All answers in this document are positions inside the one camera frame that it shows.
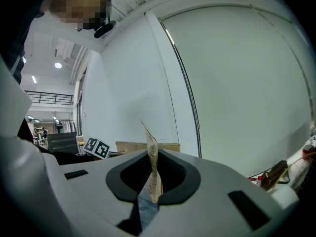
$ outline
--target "black headphones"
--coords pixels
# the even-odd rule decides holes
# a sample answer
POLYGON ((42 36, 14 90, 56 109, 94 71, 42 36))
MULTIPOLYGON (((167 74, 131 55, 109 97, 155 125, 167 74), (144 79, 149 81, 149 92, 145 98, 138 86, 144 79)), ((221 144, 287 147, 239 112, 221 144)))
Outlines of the black headphones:
POLYGON ((111 21, 111 9, 112 9, 111 0, 106 0, 105 11, 96 13, 98 15, 93 19, 94 20, 93 23, 83 23, 83 29, 86 29, 86 30, 93 29, 95 31, 94 37, 96 39, 100 38, 102 35, 112 30, 116 24, 116 21, 114 20, 111 21))

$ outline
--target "paper bag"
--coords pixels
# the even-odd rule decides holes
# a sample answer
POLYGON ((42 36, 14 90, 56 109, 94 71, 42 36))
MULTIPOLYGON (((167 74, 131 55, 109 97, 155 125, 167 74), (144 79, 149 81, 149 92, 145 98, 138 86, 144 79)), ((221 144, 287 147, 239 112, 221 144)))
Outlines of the paper bag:
POLYGON ((151 197, 153 203, 158 202, 158 198, 163 193, 162 182, 157 171, 158 163, 158 144, 156 139, 150 134, 149 130, 144 125, 146 131, 147 151, 152 166, 152 172, 144 186, 147 189, 148 195, 151 197))

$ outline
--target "railing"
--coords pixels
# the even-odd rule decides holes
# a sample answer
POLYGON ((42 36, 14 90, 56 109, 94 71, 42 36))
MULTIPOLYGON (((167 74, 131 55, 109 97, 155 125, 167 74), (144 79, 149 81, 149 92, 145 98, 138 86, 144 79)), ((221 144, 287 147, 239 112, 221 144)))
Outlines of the railing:
POLYGON ((38 104, 55 104, 55 105, 72 105, 73 95, 54 94, 48 92, 28 91, 25 90, 28 97, 33 103, 38 104))

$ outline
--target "black and white tag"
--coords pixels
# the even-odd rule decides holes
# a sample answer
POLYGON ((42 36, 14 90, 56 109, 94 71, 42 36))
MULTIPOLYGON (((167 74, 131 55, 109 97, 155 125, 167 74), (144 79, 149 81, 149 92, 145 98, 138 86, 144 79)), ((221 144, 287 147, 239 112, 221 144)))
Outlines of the black and white tag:
POLYGON ((105 159, 109 149, 110 146, 103 141, 95 138, 89 138, 83 150, 89 154, 97 156, 98 158, 105 159))

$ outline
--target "metal railing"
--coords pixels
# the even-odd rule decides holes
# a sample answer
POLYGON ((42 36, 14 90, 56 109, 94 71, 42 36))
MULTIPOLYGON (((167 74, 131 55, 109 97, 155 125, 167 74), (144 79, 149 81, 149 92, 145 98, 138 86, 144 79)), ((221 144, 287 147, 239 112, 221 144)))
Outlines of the metal railing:
POLYGON ((48 92, 38 92, 25 90, 28 97, 33 103, 38 104, 55 104, 55 105, 72 105, 73 95, 54 94, 48 92))

